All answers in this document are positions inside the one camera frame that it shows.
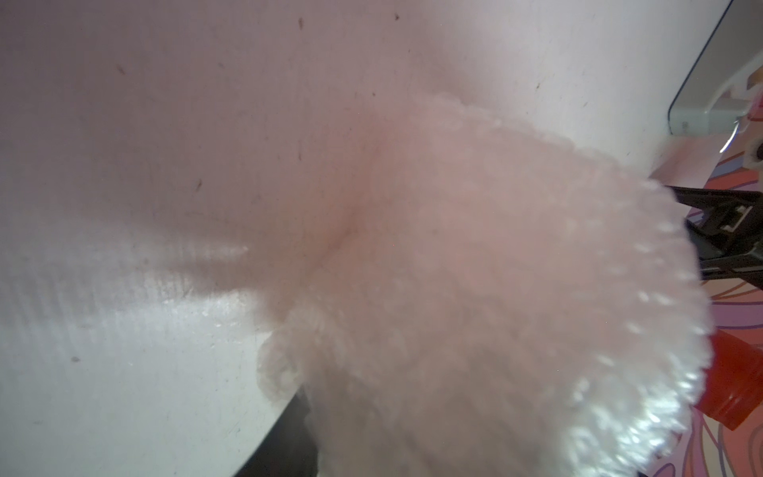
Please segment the clear bubble wrap sheet bottom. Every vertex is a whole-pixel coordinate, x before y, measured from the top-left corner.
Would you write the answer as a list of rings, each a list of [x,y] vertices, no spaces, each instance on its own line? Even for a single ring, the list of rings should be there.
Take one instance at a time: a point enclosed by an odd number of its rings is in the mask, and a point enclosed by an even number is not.
[[[713,324],[674,193],[449,97],[412,107],[265,348],[323,476],[633,476]]]

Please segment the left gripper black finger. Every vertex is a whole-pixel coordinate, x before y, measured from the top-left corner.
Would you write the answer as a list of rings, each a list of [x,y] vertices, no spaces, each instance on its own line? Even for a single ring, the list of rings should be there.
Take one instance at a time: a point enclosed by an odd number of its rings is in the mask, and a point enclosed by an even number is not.
[[[298,392],[234,477],[316,477],[318,449],[306,425],[308,413]]]

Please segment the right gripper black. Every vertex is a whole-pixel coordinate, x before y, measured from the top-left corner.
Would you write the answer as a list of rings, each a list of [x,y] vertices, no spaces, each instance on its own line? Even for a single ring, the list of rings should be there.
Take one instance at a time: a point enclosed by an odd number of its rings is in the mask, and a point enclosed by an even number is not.
[[[762,194],[752,191],[673,188],[677,201],[701,211],[686,220],[701,278],[762,278]]]

